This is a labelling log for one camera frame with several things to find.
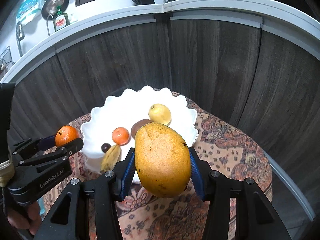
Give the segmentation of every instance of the metal screw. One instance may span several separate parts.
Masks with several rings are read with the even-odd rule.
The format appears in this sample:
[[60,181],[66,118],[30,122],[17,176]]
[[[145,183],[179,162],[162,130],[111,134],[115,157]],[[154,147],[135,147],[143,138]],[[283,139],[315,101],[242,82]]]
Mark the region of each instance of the metal screw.
[[219,177],[220,176],[220,172],[219,171],[211,171],[210,172],[210,175],[212,176],[212,177]]
[[110,178],[114,175],[115,173],[113,171],[107,171],[104,175],[107,177],[107,178]]
[[245,179],[246,183],[252,185],[254,183],[254,179],[253,178],[246,178]]
[[72,185],[75,185],[75,184],[77,184],[79,182],[79,179],[78,178],[74,178],[74,179],[72,179],[71,181],[70,181],[70,183],[72,184]]

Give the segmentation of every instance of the kiwi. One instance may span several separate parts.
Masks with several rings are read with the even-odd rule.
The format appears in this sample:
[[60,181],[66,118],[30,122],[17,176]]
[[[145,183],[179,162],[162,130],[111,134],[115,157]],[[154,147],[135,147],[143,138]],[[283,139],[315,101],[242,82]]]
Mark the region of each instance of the kiwi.
[[131,136],[134,139],[136,137],[137,131],[147,123],[151,123],[152,121],[150,119],[142,119],[139,122],[136,122],[132,128],[131,128]]

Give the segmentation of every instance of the table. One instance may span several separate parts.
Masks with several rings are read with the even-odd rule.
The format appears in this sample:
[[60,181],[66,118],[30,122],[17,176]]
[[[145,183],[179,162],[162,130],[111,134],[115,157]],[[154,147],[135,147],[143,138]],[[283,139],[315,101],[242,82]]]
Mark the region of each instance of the table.
[[[272,200],[272,171],[263,150],[249,136],[237,128],[201,109],[187,98],[189,108],[197,110],[195,127],[199,137],[194,144],[200,159],[207,161],[212,169],[229,178],[244,180],[254,178],[268,199]],[[82,123],[91,119],[90,113],[72,121],[69,125],[80,131]],[[85,156],[77,153],[70,158],[72,175],[44,196],[46,211],[72,178],[81,181],[99,176],[86,169]],[[132,184],[129,195],[116,202],[116,209],[124,240],[200,240],[204,230],[209,202],[202,202],[189,182],[187,189],[171,199],[157,198],[144,187]],[[89,200],[90,239],[96,239],[94,208]],[[230,225],[228,239],[235,236],[236,200],[230,200]]]

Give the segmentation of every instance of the scalloped white bowl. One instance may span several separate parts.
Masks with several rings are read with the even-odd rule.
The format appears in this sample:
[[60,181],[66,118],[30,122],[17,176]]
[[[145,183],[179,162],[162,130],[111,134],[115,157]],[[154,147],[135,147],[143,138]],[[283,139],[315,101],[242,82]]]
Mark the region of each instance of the scalloped white bowl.
[[[81,152],[87,157],[85,163],[87,168],[99,173],[101,160],[104,156],[101,145],[103,143],[114,144],[112,141],[113,130],[117,127],[124,127],[130,132],[136,122],[149,119],[149,109],[157,103],[170,109],[172,120],[168,126],[179,133],[188,147],[191,147],[199,134],[195,128],[197,112],[195,109],[187,108],[184,96],[174,97],[168,88],[155,91],[152,87],[145,86],[138,92],[126,89],[119,97],[107,97],[103,107],[93,108],[91,120],[81,125],[80,130],[84,141]],[[126,145],[121,146],[119,161],[125,159],[131,147],[134,147],[132,137]],[[132,182],[140,183],[137,171]]]

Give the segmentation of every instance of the hand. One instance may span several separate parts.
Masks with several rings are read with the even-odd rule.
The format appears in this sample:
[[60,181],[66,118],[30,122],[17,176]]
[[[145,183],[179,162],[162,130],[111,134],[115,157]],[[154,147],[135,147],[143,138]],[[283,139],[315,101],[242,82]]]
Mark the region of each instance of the hand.
[[42,222],[41,217],[39,215],[40,206],[38,202],[34,202],[30,206],[28,206],[26,210],[28,213],[28,217],[31,220],[30,223],[17,211],[10,208],[8,209],[8,221],[13,227],[17,229],[29,229],[30,233],[35,235]]

